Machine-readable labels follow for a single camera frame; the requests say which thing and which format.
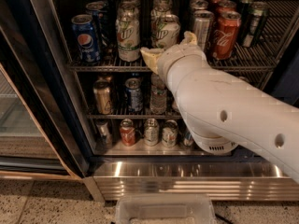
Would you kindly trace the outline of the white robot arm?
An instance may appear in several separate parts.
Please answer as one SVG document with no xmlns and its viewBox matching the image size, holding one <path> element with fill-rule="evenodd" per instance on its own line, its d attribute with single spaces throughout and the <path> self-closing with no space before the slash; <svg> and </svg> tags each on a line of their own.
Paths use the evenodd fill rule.
<svg viewBox="0 0 299 224">
<path fill-rule="evenodd" d="M 198 145 L 233 141 L 299 182 L 299 109 L 212 68 L 190 32 L 171 48 L 143 48 L 146 66 L 171 91 Z"/>
</svg>

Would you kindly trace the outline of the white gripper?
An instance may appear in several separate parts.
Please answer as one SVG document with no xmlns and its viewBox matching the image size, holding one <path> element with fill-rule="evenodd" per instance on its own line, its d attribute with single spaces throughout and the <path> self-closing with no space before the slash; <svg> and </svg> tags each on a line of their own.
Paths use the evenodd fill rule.
<svg viewBox="0 0 299 224">
<path fill-rule="evenodd" d="M 168 75 L 170 69 L 179 60 L 188 58 L 190 61 L 187 62 L 187 64 L 207 67 L 206 55 L 196 44 L 197 36 L 190 31 L 186 31 L 180 44 L 174 45 L 166 51 L 164 51 L 164 49 L 148 49 L 142 47 L 140 52 L 146 66 L 153 73 L 158 73 L 164 84 L 169 87 L 170 78 Z"/>
</svg>

